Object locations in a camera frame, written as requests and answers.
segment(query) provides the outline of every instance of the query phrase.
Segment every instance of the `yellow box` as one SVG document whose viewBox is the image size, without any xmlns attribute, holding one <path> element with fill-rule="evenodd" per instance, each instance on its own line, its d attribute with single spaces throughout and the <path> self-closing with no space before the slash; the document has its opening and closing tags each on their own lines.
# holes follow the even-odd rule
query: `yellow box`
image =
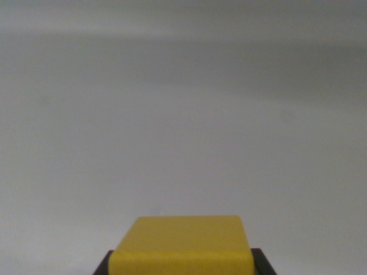
<svg viewBox="0 0 367 275">
<path fill-rule="evenodd" d="M 111 254 L 109 275 L 253 275 L 238 216 L 140 217 Z"/>
</svg>

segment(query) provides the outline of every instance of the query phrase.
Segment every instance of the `yellow block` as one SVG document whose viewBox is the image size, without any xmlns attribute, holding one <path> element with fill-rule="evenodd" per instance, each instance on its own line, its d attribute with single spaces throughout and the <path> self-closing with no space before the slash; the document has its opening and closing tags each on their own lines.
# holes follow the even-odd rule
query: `yellow block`
<svg viewBox="0 0 367 275">
<path fill-rule="evenodd" d="M 109 275 L 253 275 L 238 216 L 140 217 L 111 254 Z"/>
</svg>

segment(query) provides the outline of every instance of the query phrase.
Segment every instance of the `yellow object top surface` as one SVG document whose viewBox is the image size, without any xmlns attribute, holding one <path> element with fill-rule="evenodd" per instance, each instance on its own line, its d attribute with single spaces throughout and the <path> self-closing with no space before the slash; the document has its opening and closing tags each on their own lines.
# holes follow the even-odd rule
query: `yellow object top surface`
<svg viewBox="0 0 367 275">
<path fill-rule="evenodd" d="M 108 261 L 109 275 L 254 275 L 238 216 L 138 218 Z"/>
<path fill-rule="evenodd" d="M 238 216 L 140 217 L 115 252 L 219 252 L 250 248 Z"/>
</svg>

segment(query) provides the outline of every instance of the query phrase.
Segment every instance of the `white backdrop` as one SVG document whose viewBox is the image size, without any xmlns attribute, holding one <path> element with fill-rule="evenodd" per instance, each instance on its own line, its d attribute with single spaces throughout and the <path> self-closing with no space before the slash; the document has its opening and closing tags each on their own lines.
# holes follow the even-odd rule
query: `white backdrop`
<svg viewBox="0 0 367 275">
<path fill-rule="evenodd" d="M 279 275 L 365 275 L 345 5 L 0 7 L 0 274 L 92 274 L 141 215 L 238 214 Z"/>
</svg>

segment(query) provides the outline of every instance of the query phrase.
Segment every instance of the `black stand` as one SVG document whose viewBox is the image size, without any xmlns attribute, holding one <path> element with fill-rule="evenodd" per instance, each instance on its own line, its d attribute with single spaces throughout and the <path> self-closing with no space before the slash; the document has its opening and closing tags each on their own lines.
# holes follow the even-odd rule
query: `black stand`
<svg viewBox="0 0 367 275">
<path fill-rule="evenodd" d="M 112 252 L 113 250 L 110 250 L 106 254 L 93 275 L 108 275 L 108 259 L 110 258 Z M 255 269 L 257 275 L 276 275 L 273 267 L 270 265 L 268 259 L 266 259 L 264 253 L 260 248 L 252 248 L 251 252 L 255 261 Z"/>
</svg>

